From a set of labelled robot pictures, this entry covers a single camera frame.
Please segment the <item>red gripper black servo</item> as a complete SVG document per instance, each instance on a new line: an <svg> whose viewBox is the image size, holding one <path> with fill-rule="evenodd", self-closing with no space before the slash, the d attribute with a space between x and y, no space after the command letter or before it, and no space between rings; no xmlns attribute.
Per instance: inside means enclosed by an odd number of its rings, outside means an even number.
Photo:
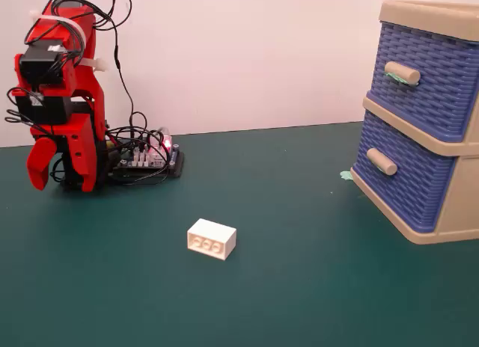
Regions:
<svg viewBox="0 0 479 347"><path fill-rule="evenodd" d="M81 96L74 101L67 96L44 96L23 87L9 89L10 123L22 123L54 135L54 126L67 124L67 142L74 170L83 178L82 191L94 189L97 179L97 151L91 126L92 98ZM57 152L56 143L48 137L38 138L29 153L26 167L31 184L43 190L49 179L49 163Z"/></svg>

